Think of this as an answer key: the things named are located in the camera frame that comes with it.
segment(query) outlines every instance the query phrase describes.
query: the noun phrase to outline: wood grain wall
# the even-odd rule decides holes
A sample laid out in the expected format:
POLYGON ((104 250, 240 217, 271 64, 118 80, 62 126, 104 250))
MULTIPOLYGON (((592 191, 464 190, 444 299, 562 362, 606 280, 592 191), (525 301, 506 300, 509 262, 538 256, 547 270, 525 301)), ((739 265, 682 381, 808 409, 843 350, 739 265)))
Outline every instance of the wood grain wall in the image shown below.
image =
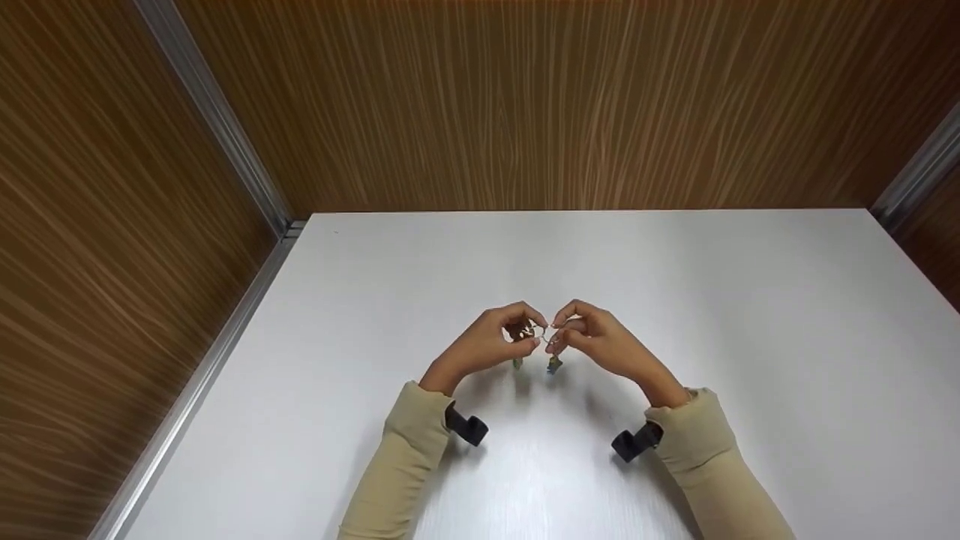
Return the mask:
POLYGON ((907 217, 894 238, 960 311, 960 165, 907 217))
POLYGON ((85 538, 273 239, 126 0, 0 8, 0 538, 85 538))
POLYGON ((865 207, 956 0, 177 0, 295 214, 865 207))

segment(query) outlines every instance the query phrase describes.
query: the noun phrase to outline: black clip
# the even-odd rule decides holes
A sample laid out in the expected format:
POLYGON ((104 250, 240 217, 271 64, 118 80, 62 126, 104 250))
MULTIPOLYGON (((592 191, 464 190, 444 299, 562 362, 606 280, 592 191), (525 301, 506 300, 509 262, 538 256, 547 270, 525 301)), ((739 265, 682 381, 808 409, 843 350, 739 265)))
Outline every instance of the black clip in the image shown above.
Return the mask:
POLYGON ((662 438, 663 428, 653 422, 647 422, 636 435, 630 434, 629 431, 621 432, 610 446, 624 461, 630 463, 644 450, 656 447, 662 438))
POLYGON ((456 403, 457 402, 452 402, 446 408, 446 412, 444 413, 446 427, 449 430, 455 431, 460 435, 460 438, 469 442, 471 445, 480 446, 480 441, 487 436, 487 431, 490 431, 490 428, 476 416, 471 416, 469 420, 464 419, 463 415, 453 408, 456 403))

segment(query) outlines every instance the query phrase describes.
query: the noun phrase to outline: white table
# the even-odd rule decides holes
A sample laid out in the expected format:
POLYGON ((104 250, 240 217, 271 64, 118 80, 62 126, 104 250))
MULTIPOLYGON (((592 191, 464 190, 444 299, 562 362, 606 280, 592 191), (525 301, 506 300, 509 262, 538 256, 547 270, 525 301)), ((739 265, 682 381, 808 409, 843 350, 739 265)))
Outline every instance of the white table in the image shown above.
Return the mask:
MULTIPOLYGON (((606 307, 721 397, 802 538, 946 538, 960 501, 960 316, 864 210, 314 215, 133 540, 332 539, 400 386, 485 307, 606 307)), ((421 539, 682 538, 629 383, 542 348, 473 376, 421 539)))

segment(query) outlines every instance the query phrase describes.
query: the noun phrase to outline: beige sleeve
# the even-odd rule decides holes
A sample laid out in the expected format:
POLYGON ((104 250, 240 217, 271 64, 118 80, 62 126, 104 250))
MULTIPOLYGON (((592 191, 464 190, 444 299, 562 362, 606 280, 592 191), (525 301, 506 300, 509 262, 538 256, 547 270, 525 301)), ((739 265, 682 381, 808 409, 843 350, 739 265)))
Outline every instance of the beige sleeve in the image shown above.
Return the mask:
POLYGON ((338 540, 406 537, 420 491, 444 454, 449 438, 444 412, 452 401, 412 381, 403 386, 380 446, 350 499, 338 540))
POLYGON ((750 472, 716 394, 690 390, 690 403, 647 410, 663 428, 657 455, 684 490, 707 540, 793 538, 777 506, 750 472))

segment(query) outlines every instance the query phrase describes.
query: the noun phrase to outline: finger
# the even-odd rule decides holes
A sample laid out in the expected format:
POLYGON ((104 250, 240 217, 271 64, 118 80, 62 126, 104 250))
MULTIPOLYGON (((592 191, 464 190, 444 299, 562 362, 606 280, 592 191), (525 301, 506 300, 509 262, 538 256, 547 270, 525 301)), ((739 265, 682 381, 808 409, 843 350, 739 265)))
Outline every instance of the finger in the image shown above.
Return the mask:
POLYGON ((540 345, 540 339, 538 337, 528 337, 526 339, 521 339, 516 343, 507 343, 504 346, 504 359, 509 360, 511 358, 524 358, 531 355, 537 347, 540 345))
POLYGON ((566 306, 563 306, 560 311, 557 311, 557 316, 553 318, 553 328, 559 328, 566 319, 574 315, 580 315, 581 317, 590 317, 595 315, 600 311, 600 308, 584 302, 583 300, 571 300, 566 306))
POLYGON ((505 325, 516 319, 526 317, 537 323, 540 327, 546 328, 547 326, 546 319, 543 318, 543 315, 530 307, 526 302, 514 302, 508 306, 498 307, 494 311, 497 313, 497 323, 500 325, 505 325))
POLYGON ((580 331, 564 328, 560 330, 560 341, 565 343, 570 347, 573 347, 577 351, 580 351, 587 356, 590 356, 590 352, 593 350, 594 341, 589 337, 586 337, 580 331))
MULTIPOLYGON (((587 333, 587 321, 583 319, 570 319, 561 327, 562 329, 573 329, 579 333, 587 333)), ((546 344, 546 353, 549 355, 558 355, 566 349, 567 343, 563 341, 563 333, 555 331, 550 337, 550 342, 546 344)))

